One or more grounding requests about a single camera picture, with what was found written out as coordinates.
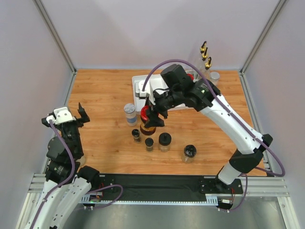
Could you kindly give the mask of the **white-contents jar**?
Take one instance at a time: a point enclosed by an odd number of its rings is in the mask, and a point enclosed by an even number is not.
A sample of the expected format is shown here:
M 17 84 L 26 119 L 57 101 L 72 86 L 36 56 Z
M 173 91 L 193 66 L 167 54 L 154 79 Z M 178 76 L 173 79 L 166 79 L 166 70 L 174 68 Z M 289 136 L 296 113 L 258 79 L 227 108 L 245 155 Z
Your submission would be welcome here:
M 210 81 L 217 86 L 220 79 L 220 74 L 218 72 L 210 72 Z

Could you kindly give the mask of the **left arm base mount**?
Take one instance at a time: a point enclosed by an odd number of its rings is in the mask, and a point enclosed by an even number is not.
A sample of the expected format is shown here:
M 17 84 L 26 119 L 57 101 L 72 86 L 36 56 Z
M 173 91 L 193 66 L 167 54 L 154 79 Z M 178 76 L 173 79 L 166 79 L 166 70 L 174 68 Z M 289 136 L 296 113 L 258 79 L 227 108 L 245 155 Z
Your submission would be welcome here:
M 117 184 L 113 184 L 111 183 L 109 186 L 104 186 L 103 183 L 101 183 L 100 185 L 100 188 L 96 189 L 96 190 L 90 190 L 89 192 L 86 193 L 86 195 L 90 195 L 91 193 L 98 193 L 98 192 L 102 192 L 106 189 L 114 189 L 115 187 L 119 187 L 121 190 L 120 190 L 120 193 L 118 195 L 118 197 L 116 197 L 113 201 L 107 203 L 107 204 L 104 204 L 102 206 L 99 206 L 99 207 L 96 207 L 95 204 L 96 202 L 89 202 L 89 203 L 83 203 L 84 205 L 84 208 L 95 208 L 95 209 L 98 209 L 98 208 L 105 208 L 107 206 L 110 206 L 112 205 L 113 203 L 115 203 L 121 196 L 122 196 L 122 193 L 123 193 L 123 187 L 121 185 L 117 185 Z

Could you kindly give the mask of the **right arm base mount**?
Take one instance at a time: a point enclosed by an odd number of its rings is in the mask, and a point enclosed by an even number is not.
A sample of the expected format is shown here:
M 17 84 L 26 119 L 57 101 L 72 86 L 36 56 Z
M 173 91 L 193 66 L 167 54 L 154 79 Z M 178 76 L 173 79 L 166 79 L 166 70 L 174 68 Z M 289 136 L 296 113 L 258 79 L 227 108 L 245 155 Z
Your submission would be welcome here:
M 204 177 L 199 179 L 200 192 L 203 194 L 243 194 L 243 186 L 240 179 L 235 179 L 227 185 L 217 177 Z

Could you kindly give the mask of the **tall jar white beads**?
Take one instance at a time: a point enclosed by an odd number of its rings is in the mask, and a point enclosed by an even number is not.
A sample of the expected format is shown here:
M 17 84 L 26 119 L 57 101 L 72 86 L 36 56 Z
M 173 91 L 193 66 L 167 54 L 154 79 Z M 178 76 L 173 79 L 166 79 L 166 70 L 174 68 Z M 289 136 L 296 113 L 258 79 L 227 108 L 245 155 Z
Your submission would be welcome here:
M 135 105 L 128 103 L 124 106 L 124 112 L 126 120 L 129 126 L 135 126 L 137 124 L 137 113 Z

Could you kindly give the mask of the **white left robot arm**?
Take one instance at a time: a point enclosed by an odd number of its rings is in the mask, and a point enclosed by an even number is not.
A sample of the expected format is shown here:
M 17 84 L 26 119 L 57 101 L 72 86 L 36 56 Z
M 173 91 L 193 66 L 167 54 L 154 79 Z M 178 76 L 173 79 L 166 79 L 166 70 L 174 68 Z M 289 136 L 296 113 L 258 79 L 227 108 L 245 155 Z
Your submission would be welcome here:
M 67 106 L 55 108 L 41 120 L 51 128 L 55 136 L 48 142 L 43 190 L 27 229 L 61 229 L 78 202 L 89 191 L 99 188 L 99 171 L 81 167 L 84 156 L 79 128 L 90 121 L 82 105 L 78 105 L 80 117 L 72 115 Z

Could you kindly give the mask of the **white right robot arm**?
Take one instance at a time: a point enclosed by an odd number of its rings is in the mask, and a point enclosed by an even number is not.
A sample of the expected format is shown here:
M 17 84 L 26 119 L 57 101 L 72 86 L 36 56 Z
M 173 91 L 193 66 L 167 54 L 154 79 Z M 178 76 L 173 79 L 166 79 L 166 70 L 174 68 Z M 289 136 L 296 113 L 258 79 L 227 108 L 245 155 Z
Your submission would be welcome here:
M 271 144 L 272 137 L 250 127 L 228 104 L 220 90 L 204 76 L 194 81 L 179 64 L 168 66 L 160 75 L 168 86 L 162 94 L 151 88 L 149 75 L 140 91 L 139 97 L 146 98 L 148 106 L 145 111 L 145 128 L 163 127 L 168 110 L 181 104 L 211 119 L 236 146 L 236 151 L 219 171 L 214 182 L 218 192 L 226 193 L 238 176 L 257 167 L 264 151 Z

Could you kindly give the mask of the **tall bottle dark contents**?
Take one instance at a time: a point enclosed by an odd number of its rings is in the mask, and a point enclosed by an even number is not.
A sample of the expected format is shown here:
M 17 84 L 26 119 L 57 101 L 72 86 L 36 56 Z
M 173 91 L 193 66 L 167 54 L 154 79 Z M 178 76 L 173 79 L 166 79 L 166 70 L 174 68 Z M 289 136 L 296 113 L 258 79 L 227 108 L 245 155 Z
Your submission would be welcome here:
M 208 58 L 207 49 L 208 49 L 207 41 L 204 41 L 202 46 L 200 47 L 200 55 L 203 61 L 205 61 Z

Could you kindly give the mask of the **red-lid sauce jar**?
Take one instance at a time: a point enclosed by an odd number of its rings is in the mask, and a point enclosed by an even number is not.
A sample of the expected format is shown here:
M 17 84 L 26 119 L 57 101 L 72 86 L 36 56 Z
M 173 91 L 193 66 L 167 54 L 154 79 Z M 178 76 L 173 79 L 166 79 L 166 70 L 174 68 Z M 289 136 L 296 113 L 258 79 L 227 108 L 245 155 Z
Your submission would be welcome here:
M 145 124 L 148 121 L 148 117 L 146 114 L 146 111 L 148 110 L 149 106 L 145 105 L 140 112 L 140 119 L 141 119 L 141 124 L 140 124 L 140 131 L 142 134 L 146 135 L 146 136 L 150 136 L 153 135 L 156 131 L 156 127 L 149 127 L 146 128 Z
M 190 83 L 190 82 L 193 83 L 193 81 L 194 81 L 193 75 L 190 74 L 190 73 L 188 73 L 187 76 L 188 76 L 188 80 L 187 80 L 187 81 L 188 81 L 189 83 Z

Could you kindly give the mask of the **clear oil bottle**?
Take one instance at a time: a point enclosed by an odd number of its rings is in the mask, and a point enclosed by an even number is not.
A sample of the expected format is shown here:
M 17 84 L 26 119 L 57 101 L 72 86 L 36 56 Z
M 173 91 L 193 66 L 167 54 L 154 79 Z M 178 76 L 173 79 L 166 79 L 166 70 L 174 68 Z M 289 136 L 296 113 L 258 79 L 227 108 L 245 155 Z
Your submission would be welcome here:
M 200 53 L 201 53 L 201 59 L 205 65 L 206 68 L 210 68 L 211 65 L 210 65 L 210 60 L 209 60 L 209 55 L 208 55 L 208 52 L 207 52 L 208 48 L 203 48 L 201 47 L 200 48 Z

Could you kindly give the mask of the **oil bottle with dark sauce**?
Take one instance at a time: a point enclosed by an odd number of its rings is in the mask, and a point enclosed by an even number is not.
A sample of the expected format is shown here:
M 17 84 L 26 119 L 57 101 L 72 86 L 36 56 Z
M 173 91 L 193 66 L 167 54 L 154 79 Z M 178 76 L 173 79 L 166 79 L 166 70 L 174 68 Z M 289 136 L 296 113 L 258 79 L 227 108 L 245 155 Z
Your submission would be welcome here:
M 205 76 L 205 78 L 210 77 L 210 68 L 212 66 L 212 58 L 208 57 L 207 60 L 203 63 L 202 67 L 202 74 Z

